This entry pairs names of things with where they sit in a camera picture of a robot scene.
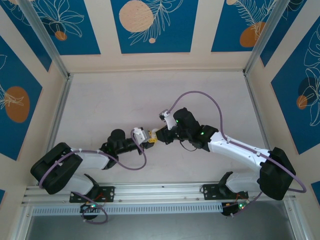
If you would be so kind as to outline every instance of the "floral illustration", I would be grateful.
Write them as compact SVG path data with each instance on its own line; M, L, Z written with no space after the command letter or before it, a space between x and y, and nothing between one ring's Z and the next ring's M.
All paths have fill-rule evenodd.
M0 55L0 70L5 66L6 59L6 55ZM2 88L0 84L0 109L3 109L6 105L10 106L10 104L18 104L20 106L23 106L23 99L24 97L16 98L14 96L11 96Z
M29 25L15 0L2 1L17 19ZM82 37L77 24L83 22L85 16L70 10L69 0L32 0L31 4L49 35L60 41L65 41L68 33Z
M285 11L282 14L282 17L287 20L289 12L296 12L300 9L302 6L302 3L304 0L291 0L288 3L288 6L286 7Z
M304 56L306 78L302 80L298 88L296 104L303 110L310 107L310 126L320 123L320 25L313 33L308 49Z
M264 0L262 6L258 8L255 0L226 0L228 5L237 7L240 17L248 26L241 34L241 46L251 48L256 44L276 2L277 0Z
M119 12L122 26L132 39L130 45L139 41L154 44L156 39L170 27L169 14L177 10L183 0L130 0Z
M0 55L0 71L5 66L6 60L6 55ZM0 84L0 110L3 108L12 121L23 123L27 119L30 109L27 92L19 86L12 86L5 91Z
M25 15L22 13L20 7L16 0L2 0L4 5L11 11L12 15L23 22L24 24L30 26L28 20L26 19Z

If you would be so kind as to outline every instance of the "wall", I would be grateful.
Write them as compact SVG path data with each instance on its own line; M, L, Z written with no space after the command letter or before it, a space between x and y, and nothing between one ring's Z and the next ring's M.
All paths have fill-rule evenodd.
M320 145L318 144L298 154L299 149L297 150L293 141L288 124L278 102L279 96L278 98L276 97L275 91L271 86L271 81L282 69L282 66L304 38L310 27L318 19L319 9L320 2L318 0L307 0L267 65L264 67L259 59L253 71L248 76L271 147L277 146L285 150L296 170L297 176L299 176L307 186L307 193L298 195L298 199L316 239L320 239L320 206L311 188L311 183L320 180ZM297 58L292 59L293 62L299 60L300 59ZM287 89L283 89L283 91L291 91L290 86L295 85L296 82L294 74L287 72L287 77L285 75L281 75L281 77L283 81L288 82ZM298 90L296 90L294 94L297 98L299 96ZM295 130L300 132L301 137L304 137L306 132L302 131L302 125L299 127L299 124L302 124L302 122L299 122L299 118L300 115L297 115L296 117L291 117L291 120L296 121L297 128ZM314 133L318 134L319 128L314 127L314 131Z
M243 69L250 52L211 52L223 3L223 0L198 2L190 53L122 54L111 2L86 0L101 55L66 55L62 59L72 72Z
M40 98L17 159L14 160L0 154L0 189L5 190L5 196L0 206L0 239L5 240L9 237L12 227L15 226L18 220L19 216L16 216L16 211L21 204L26 186L34 182L29 169L46 150L53 118L65 80L54 64L51 65L49 71L44 68L1 7L0 21L1 37L42 86ZM2 72L0 74L0 83L3 83L6 79L4 79ZM5 137L10 139L12 137L11 135L6 136L3 132L0 134L2 139Z
M6 12L16 26L27 28L19 7L12 2L0 0L0 5L14 8ZM242 70L275 3L275 0L31 1L72 73Z

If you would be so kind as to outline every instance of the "white line drawing of leaves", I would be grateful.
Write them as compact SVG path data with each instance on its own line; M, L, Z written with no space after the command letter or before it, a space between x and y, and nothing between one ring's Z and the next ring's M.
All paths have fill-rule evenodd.
M320 25L312 34L308 49L304 55L304 65L306 67L317 67L320 64Z
M151 38L157 39L157 37L161 35L162 31L164 32L166 30L166 25L170 27L171 21L169 14L177 10L184 0L179 0L177 6L171 9L173 7L172 3L176 1L177 0L145 0L143 3L150 8L153 14L153 23L144 31L131 32L129 39L132 39L132 42L130 46L139 41L146 42Z
M13 4L9 0L1 1L6 3L6 7L12 12L15 18L30 26L18 5ZM52 31L55 32L57 29L59 29L59 31L63 33L77 35L79 38L82 37L83 33L77 24L82 23L85 19L85 16L69 10L69 0L34 0L31 1L31 4L39 18L41 20L47 20L42 21L42 23L44 25L49 25ZM59 24L61 24L64 29L60 29L58 26Z
M289 12L296 12L296 11L298 11L298 10L301 8L303 2L304 2L304 0L300 0L300 2L292 2L292 1L290 1L289 4L288 4L288 6L286 6L286 9L285 9L285 11L283 12L282 17L283 17L285 20L287 20ZM291 4L291 5L297 5L297 6L299 6L299 7L296 8L296 9L293 9L293 8L290 6L290 4Z
M40 19L49 20L49 23L44 24L49 24L53 32L60 31L82 37L83 33L76 24L82 23L85 16L69 10L69 0L54 0L53 3L50 0L35 0L32 5Z
M5 66L6 60L7 60L6 55L0 54L0 70ZM17 104L20 106L23 106L24 103L21 102L24 99L24 97L14 97L8 94L3 87L0 84L0 110L3 109L6 105L10 106L10 104Z
M304 55L303 64L306 68L305 74L308 77L308 87L303 91L309 93L305 101L314 98L315 100L309 104L304 104L310 107L310 123L311 127L315 127L320 123L320 70L317 68L320 64L320 25L318 25L316 31L312 34L307 50Z
M311 122L310 126L315 127L320 123L320 117L319 117L319 112L320 112L320 102L316 101L317 104L313 104L310 107L310 117L311 117Z
M264 0L262 7L258 8L255 0L237 0L234 6L238 8L238 13L245 20L247 26L252 27L255 33L255 39L258 39L261 33L261 23L270 15L276 5L277 0Z
M12 15L16 19L23 22L25 25L30 26L28 20L26 19L25 15L22 13L20 7L17 4L14 4L14 3L10 2L9 0L1 0L1 1L6 6L6 8L10 10Z

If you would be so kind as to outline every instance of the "blue wallpaper panel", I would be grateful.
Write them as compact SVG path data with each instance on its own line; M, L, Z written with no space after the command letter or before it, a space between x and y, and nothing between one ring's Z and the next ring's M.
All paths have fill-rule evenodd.
M287 31L300 13L307 0L291 0L282 14L281 19L273 30L270 39L266 43L260 58L264 66L267 65L270 58L276 51Z
M198 0L111 0L122 54L189 53Z
M41 44L35 32L32 30L28 20L21 12L18 5L13 3L14 1L0 0L0 6L6 12L11 19L15 27L18 29L24 40L28 43L36 57L42 63L46 71L49 71L51 65L51 58L47 51Z
M271 82L299 154L320 143L320 17Z
M0 153L17 160L42 86L0 37Z
M251 51L275 4L276 0L225 0L211 51Z

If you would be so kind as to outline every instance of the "black mounting bracket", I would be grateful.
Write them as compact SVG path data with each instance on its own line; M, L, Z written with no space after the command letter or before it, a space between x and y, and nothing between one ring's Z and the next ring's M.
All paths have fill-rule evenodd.
M98 195L92 199L96 203L113 203L115 198L115 187L114 186L100 186L97 190ZM75 193L70 194L70 203L86 203L88 200L76 195Z
M248 199L249 195L246 191L233 192L227 186L227 179L232 174L232 171L228 171L216 184L204 184L201 189L203 190L204 200L230 200L230 199Z

